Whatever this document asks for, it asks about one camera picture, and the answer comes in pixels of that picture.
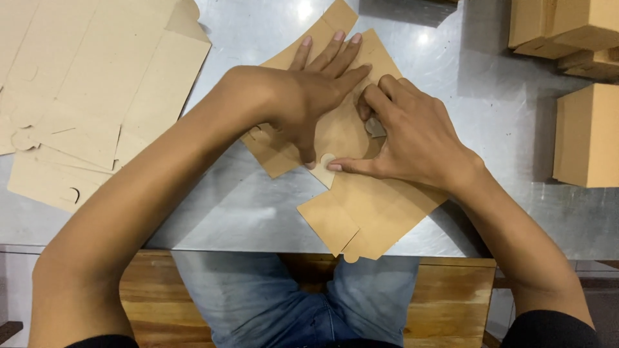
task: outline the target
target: stack of flat cardboard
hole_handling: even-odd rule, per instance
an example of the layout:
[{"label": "stack of flat cardboard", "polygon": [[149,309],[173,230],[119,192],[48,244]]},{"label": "stack of flat cardboard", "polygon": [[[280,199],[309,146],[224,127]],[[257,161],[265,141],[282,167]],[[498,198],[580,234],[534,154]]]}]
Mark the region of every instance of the stack of flat cardboard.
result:
[{"label": "stack of flat cardboard", "polygon": [[9,191],[74,212],[178,119],[210,49],[192,0],[0,2]]},{"label": "stack of flat cardboard", "polygon": [[619,79],[619,1],[512,0],[509,47],[560,59],[566,74]]},{"label": "stack of flat cardboard", "polygon": [[[307,35],[314,39],[310,57],[313,59],[337,30],[350,31],[357,17],[343,0],[335,0],[299,40],[263,66],[288,68],[301,40]],[[384,136],[368,134],[354,106],[355,99],[368,84],[378,83],[385,74],[402,77],[373,29],[363,33],[360,52],[350,68],[365,63],[373,65],[370,75],[338,108],[318,122],[315,146],[319,159],[329,154],[373,158],[384,142]],[[301,164],[297,149],[279,139],[267,124],[250,130],[242,140],[272,178]],[[378,259],[446,199],[444,193],[399,180],[378,180],[347,173],[336,173],[330,178],[314,174],[329,190],[300,205],[297,210],[329,251],[336,256],[344,253],[348,262],[355,262],[360,256]]]},{"label": "stack of flat cardboard", "polygon": [[619,187],[619,86],[592,84],[559,98],[553,177]]}]

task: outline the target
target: stainless steel table top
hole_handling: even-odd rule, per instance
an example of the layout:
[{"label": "stainless steel table top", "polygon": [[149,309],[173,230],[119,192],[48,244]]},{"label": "stainless steel table top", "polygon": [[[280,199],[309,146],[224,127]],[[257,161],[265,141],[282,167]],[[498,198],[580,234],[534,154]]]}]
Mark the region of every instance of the stainless steel table top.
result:
[{"label": "stainless steel table top", "polygon": [[[347,0],[354,32],[376,29],[405,77],[445,102],[465,145],[570,259],[619,259],[619,189],[551,180],[556,98],[590,82],[559,76],[552,62],[507,49],[509,1]],[[213,47],[188,108],[229,68],[260,64],[297,39],[332,0],[198,0]],[[0,243],[46,245],[69,214],[6,191],[12,156],[0,157]],[[325,188],[304,168],[271,180],[234,144],[148,246],[179,250],[327,253],[297,213]],[[443,204],[387,254],[479,256],[486,250],[464,213]]]}]

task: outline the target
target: left hand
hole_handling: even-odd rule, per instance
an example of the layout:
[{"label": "left hand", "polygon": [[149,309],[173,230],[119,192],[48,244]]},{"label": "left hand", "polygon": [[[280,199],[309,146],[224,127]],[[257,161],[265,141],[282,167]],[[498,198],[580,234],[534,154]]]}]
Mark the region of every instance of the left hand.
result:
[{"label": "left hand", "polygon": [[371,71],[369,64],[346,71],[357,57],[363,38],[361,33],[356,33],[340,51],[344,38],[343,31],[335,33],[324,51],[307,66],[312,45],[309,36],[297,49],[287,71],[257,66],[232,69],[236,69],[236,76],[245,83],[248,76],[254,76],[253,81],[268,88],[270,102],[261,108],[262,115],[256,121],[269,123],[294,144],[309,169],[316,166],[316,123],[322,115],[337,108]]}]

